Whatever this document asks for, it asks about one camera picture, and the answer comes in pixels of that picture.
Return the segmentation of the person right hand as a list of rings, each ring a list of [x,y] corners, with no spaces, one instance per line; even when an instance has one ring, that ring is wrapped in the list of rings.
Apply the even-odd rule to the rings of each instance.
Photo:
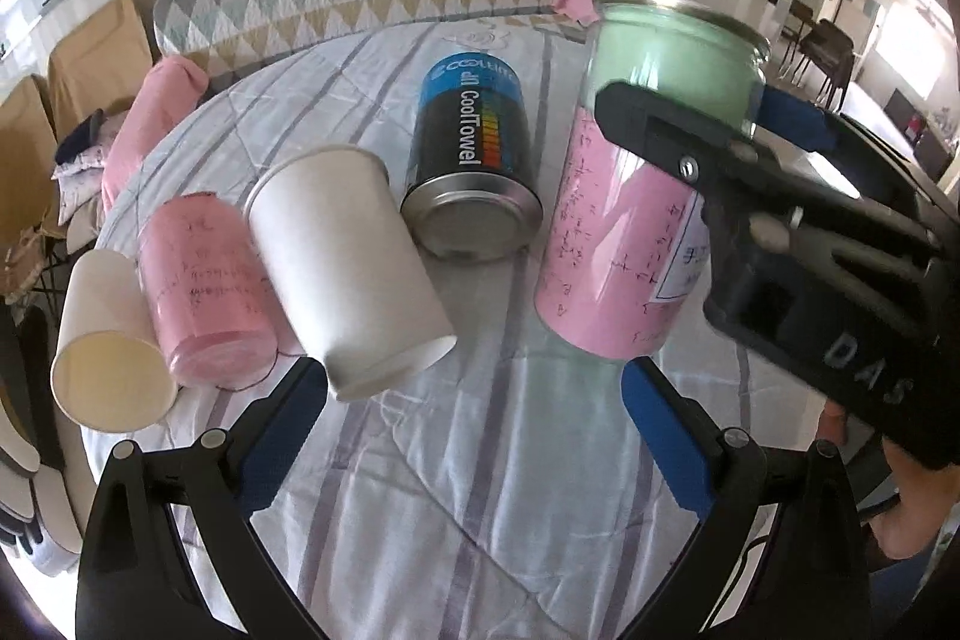
[[[903,448],[882,438],[900,502],[869,520],[877,548],[887,559],[910,559],[934,541],[958,503],[958,466],[931,471]]]

